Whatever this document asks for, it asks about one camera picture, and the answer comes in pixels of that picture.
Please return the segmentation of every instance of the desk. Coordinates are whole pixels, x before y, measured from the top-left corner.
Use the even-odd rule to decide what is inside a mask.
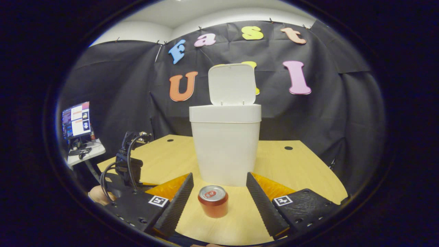
[[[201,180],[192,137],[167,135],[137,148],[131,156],[144,163],[141,182],[161,184],[193,173],[194,188],[178,222],[178,233],[223,245],[273,241],[247,187],[223,186],[229,194],[228,214],[219,219],[204,214],[197,195],[209,183]],[[113,161],[111,158],[98,167],[103,171]],[[348,196],[335,174],[301,141],[259,141],[254,172],[296,191],[309,188],[336,204]]]
[[[91,142],[87,142],[86,144],[87,144],[86,148],[91,148],[90,153],[87,153],[82,158],[82,160],[79,158],[79,155],[68,156],[67,157],[67,165],[68,165],[68,167],[70,169],[73,169],[72,167],[74,165],[85,161],[85,164],[87,165],[87,167],[90,170],[91,174],[93,174],[93,176],[97,179],[97,181],[99,183],[101,183],[100,180],[99,180],[99,176],[97,175],[96,171],[94,170],[93,166],[91,165],[89,159],[105,153],[105,147],[104,147],[104,145],[102,145],[102,143],[100,142],[99,139],[96,139],[96,140],[91,141]]]

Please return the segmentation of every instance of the soda can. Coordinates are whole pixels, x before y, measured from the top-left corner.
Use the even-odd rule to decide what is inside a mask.
[[[229,195],[221,186],[208,185],[198,194],[198,201],[207,216],[220,218],[227,214],[227,200]]]

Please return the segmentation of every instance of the open lid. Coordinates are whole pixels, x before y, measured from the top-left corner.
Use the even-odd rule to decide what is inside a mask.
[[[209,69],[210,102],[214,105],[251,105],[256,100],[255,71],[245,63]]]

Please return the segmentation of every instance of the computer monitor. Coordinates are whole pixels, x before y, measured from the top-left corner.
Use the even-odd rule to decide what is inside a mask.
[[[90,134],[90,102],[74,105],[62,112],[62,132],[67,140]]]

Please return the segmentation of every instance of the ceiling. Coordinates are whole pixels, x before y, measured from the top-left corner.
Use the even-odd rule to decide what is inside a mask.
[[[314,19],[311,15],[280,0],[162,0],[139,10],[123,21],[152,22],[174,29],[201,16],[246,7],[275,9]]]

